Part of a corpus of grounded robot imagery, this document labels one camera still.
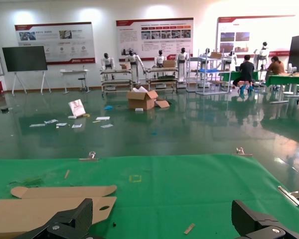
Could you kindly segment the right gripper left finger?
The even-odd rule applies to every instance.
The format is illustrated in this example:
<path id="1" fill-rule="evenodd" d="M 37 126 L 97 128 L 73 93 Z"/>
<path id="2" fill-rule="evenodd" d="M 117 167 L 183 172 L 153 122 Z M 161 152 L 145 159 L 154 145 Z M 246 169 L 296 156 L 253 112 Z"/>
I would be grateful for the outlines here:
<path id="1" fill-rule="evenodd" d="M 57 212 L 46 224 L 17 236 L 17 239 L 92 239 L 93 201 L 84 199 L 77 208 Z"/>

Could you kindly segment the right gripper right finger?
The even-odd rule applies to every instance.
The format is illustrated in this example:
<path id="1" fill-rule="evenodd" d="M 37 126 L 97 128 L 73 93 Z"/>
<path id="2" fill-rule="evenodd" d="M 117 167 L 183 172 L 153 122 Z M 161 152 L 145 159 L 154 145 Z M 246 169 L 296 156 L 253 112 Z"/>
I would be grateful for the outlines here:
<path id="1" fill-rule="evenodd" d="M 269 214 L 249 209 L 240 200 L 232 201 L 231 221 L 241 239 L 299 239 L 299 233 Z"/>

